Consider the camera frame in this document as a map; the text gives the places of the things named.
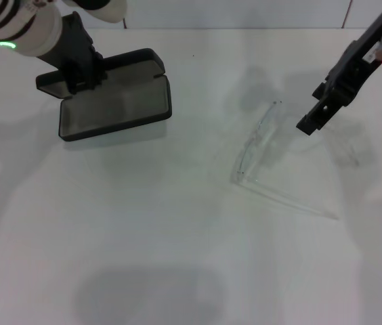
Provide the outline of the clear transparent glasses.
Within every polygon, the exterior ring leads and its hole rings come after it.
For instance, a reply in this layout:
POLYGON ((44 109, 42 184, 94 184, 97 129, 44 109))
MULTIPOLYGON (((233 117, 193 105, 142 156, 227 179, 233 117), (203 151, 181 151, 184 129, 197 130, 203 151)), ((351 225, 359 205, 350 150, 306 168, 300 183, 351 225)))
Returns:
POLYGON ((327 124, 306 135, 297 128, 303 107, 273 102, 248 129, 231 172, 234 184, 296 213, 338 219, 342 214, 337 165, 360 159, 341 130, 327 124))

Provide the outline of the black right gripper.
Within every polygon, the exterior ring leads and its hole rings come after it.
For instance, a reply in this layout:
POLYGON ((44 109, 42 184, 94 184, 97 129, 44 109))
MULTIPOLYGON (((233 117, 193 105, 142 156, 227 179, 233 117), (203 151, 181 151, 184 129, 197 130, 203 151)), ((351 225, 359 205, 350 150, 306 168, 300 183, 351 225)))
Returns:
POLYGON ((318 102, 296 125, 311 135, 321 130, 342 106, 348 106, 382 63, 382 13, 353 41, 312 96, 318 102))

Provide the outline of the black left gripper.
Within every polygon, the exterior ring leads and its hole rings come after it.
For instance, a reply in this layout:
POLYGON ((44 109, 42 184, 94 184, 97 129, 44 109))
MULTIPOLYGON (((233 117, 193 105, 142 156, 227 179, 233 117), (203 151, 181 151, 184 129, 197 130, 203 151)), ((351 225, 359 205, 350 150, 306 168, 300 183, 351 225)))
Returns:
POLYGON ((85 81, 88 89, 95 89, 106 78, 104 59, 95 50, 77 12, 62 17, 62 32, 57 43, 38 58, 62 72, 71 95, 77 92, 80 82, 85 81))

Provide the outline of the black glasses case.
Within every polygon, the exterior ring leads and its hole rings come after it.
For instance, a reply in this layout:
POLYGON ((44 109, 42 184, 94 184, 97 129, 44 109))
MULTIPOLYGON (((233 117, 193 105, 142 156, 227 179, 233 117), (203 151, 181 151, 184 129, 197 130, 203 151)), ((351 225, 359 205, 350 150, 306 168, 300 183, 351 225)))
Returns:
POLYGON ((172 115, 165 65, 150 48, 105 58, 95 89, 80 83, 71 94, 60 71, 41 74, 37 89, 58 98, 58 134, 66 142, 165 121, 172 115))

